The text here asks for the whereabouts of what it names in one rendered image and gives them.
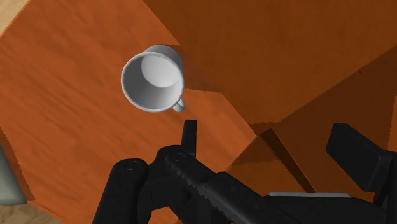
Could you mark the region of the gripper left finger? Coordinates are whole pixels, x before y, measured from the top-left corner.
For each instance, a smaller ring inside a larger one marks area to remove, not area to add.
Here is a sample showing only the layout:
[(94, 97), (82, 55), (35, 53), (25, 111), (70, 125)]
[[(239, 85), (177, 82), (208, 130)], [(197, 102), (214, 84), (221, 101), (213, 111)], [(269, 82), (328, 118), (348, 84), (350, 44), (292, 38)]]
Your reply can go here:
[(185, 120), (181, 144), (158, 150), (151, 164), (137, 158), (117, 162), (109, 175), (92, 224), (148, 224), (154, 210), (169, 207), (183, 224), (219, 224), (219, 212), (169, 162), (196, 161), (197, 122)]

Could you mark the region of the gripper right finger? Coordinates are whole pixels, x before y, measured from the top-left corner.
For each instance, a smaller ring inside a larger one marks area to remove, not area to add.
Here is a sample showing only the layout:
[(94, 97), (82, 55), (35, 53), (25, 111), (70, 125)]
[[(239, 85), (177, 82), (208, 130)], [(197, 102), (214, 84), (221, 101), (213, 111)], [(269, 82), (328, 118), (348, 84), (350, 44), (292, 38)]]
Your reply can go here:
[(397, 215), (397, 152), (384, 150), (346, 123), (335, 123), (326, 152), (364, 192), (375, 194), (373, 203), (387, 203)]

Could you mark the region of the white mug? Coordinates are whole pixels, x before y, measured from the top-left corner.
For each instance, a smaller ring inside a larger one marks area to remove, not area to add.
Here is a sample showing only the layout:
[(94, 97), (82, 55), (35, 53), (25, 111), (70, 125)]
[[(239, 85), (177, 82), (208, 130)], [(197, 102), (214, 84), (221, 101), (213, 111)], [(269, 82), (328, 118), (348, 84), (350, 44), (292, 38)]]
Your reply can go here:
[(125, 97), (135, 107), (150, 113), (168, 109), (182, 112), (185, 81), (180, 54), (167, 45), (153, 45), (133, 56), (121, 74)]

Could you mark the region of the pale grey-green object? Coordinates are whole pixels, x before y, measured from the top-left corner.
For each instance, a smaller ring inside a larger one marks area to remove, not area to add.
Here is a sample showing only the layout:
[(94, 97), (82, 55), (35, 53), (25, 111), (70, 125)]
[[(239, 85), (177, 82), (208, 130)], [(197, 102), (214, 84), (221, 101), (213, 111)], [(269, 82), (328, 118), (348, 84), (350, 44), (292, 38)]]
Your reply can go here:
[(0, 145), (0, 205), (17, 206), (26, 203), (25, 195)]

